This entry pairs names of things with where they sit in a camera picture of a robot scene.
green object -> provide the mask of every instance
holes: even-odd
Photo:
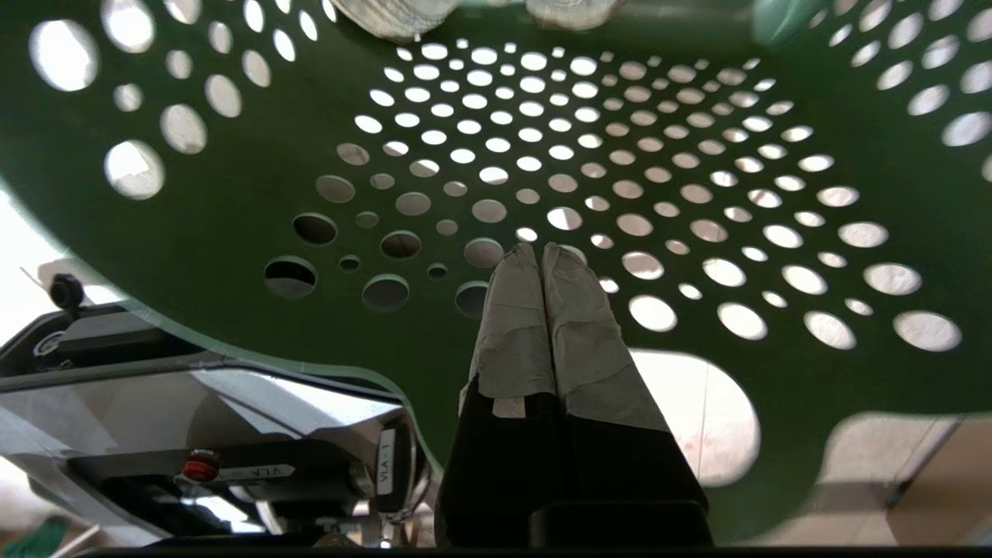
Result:
[[[49,558],[62,545],[68,532],[68,520],[50,517],[31,533],[3,547],[3,558]]]
[[[750,397],[761,453],[741,481],[709,491],[722,541],[796,511],[827,434],[853,413],[992,408],[985,2],[838,0],[799,29],[797,3],[632,2],[580,34],[537,29],[520,5],[470,7],[424,37],[446,49],[424,51],[329,21],[316,1],[289,13],[177,4],[148,0],[154,40],[129,19],[122,47],[93,3],[0,4],[0,172],[53,235],[178,335],[396,389],[443,463],[485,266],[527,227],[615,281],[628,345],[703,356]],[[732,5],[752,19],[714,12]],[[68,62],[68,76],[40,77],[32,32],[62,19],[88,33],[95,74],[60,47],[39,60]],[[246,76],[249,51],[268,71]],[[141,101],[124,111],[115,88],[129,83]],[[120,106],[134,108],[133,93],[118,89]],[[189,115],[174,104],[205,132],[187,121],[164,135],[160,122]],[[134,149],[113,150],[129,140],[157,154],[160,191]],[[116,189],[108,153],[124,167]],[[505,183],[484,182],[488,167]],[[549,225],[556,208],[580,225],[564,212],[556,223],[574,230]],[[628,263],[652,279],[628,273],[633,251],[664,274],[644,256]],[[900,267],[876,267],[890,262]],[[678,323],[659,323],[656,303],[649,327],[661,331],[639,325],[628,311],[639,295]]]

floor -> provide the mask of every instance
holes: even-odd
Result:
[[[43,279],[51,277],[51,262],[70,256],[39,236],[2,189],[0,237],[18,239],[0,244],[3,343],[40,314],[55,309]],[[106,287],[87,288],[87,295],[94,302],[110,302],[118,296]],[[699,358],[640,349],[632,353],[700,480],[712,486],[740,478],[760,441],[760,425],[744,392],[722,370]],[[828,444],[820,482],[854,487],[852,493],[832,496],[819,508],[750,543],[894,544],[882,502],[869,492],[911,476],[953,422],[947,417],[879,414],[844,421]],[[858,487],[865,493],[858,493]],[[23,473],[3,461],[0,500],[16,502],[0,511],[0,530],[22,530],[53,512],[26,491]]]

label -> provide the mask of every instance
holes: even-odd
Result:
[[[379,435],[379,462],[375,471],[375,493],[377,495],[393,493],[393,470],[396,465],[396,431],[385,430]]]
[[[280,463],[276,465],[260,465],[258,467],[234,467],[221,469],[217,474],[218,481],[255,481],[262,479],[278,479],[293,474],[296,468]]]

green perforated basket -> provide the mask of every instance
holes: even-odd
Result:
[[[149,320],[395,389],[440,463],[489,268],[571,246],[628,345],[753,403],[738,540],[840,419],[992,408],[992,4],[676,4],[398,49],[316,0],[4,2],[0,172]]]

gray fabric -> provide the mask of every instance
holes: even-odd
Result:
[[[493,399],[555,393],[544,296],[529,244],[518,244],[493,271],[468,380]]]
[[[592,270],[554,243],[545,246],[542,270],[558,397],[566,412],[668,432]]]
[[[406,43],[434,29],[464,0],[333,0],[334,6],[376,37]],[[527,0],[545,27],[580,31],[598,27],[626,0]]]

